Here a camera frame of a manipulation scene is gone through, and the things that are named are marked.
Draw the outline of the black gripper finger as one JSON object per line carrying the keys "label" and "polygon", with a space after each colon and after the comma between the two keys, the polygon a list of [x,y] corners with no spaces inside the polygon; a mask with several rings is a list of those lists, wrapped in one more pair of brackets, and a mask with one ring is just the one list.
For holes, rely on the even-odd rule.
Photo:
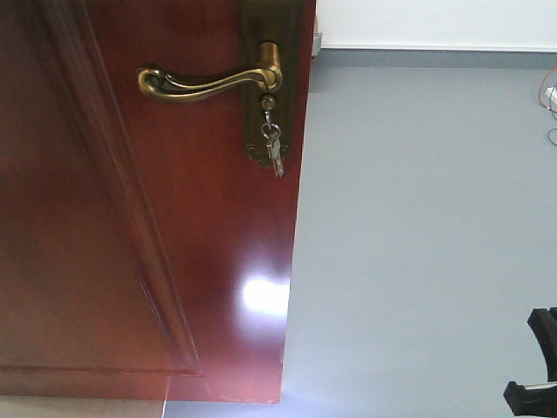
{"label": "black gripper finger", "polygon": [[547,380],[556,381],[556,307],[535,308],[527,324],[540,345],[547,367]]}
{"label": "black gripper finger", "polygon": [[556,383],[520,385],[510,381],[503,397],[514,416],[556,416]]}

